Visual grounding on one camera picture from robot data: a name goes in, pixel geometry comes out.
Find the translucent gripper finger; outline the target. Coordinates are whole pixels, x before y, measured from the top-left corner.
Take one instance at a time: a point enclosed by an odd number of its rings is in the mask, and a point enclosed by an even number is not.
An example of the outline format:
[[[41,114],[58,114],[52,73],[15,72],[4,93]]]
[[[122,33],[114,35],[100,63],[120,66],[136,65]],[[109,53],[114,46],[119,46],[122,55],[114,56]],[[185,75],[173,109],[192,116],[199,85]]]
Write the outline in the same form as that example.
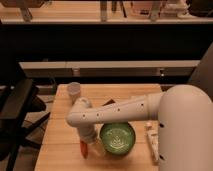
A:
[[[97,140],[92,144],[92,150],[98,157],[104,157],[106,155],[106,150],[100,140]]]

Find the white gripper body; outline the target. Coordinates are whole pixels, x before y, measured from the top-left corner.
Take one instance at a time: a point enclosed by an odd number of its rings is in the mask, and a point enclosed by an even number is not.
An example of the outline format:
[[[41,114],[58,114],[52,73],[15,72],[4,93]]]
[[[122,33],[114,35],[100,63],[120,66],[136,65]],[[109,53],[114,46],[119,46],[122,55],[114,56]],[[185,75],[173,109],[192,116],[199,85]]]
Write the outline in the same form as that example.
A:
[[[97,131],[94,125],[79,127],[78,135],[80,139],[87,144],[93,143],[97,139]]]

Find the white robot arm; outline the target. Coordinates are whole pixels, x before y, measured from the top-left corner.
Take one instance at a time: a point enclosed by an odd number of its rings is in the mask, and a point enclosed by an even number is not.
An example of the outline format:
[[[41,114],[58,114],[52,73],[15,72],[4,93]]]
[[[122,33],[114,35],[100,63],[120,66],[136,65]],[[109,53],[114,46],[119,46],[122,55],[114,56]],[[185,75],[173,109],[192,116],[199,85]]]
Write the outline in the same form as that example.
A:
[[[176,85],[95,108],[82,97],[66,118],[85,134],[96,124],[141,120],[158,122],[159,171],[213,171],[213,101],[196,86]]]

